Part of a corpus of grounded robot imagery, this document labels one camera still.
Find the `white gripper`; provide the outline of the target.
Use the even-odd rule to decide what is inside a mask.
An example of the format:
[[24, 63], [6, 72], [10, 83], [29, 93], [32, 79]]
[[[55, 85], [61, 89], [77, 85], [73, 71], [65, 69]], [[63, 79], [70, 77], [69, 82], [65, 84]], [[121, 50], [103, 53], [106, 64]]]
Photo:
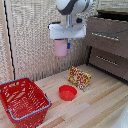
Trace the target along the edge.
[[68, 28], [64, 28], [60, 24], [50, 24], [49, 29], [51, 39], [70, 38], [67, 43], [67, 49], [71, 47], [72, 38], [82, 38], [86, 36], [86, 26], [84, 24], [76, 24]]

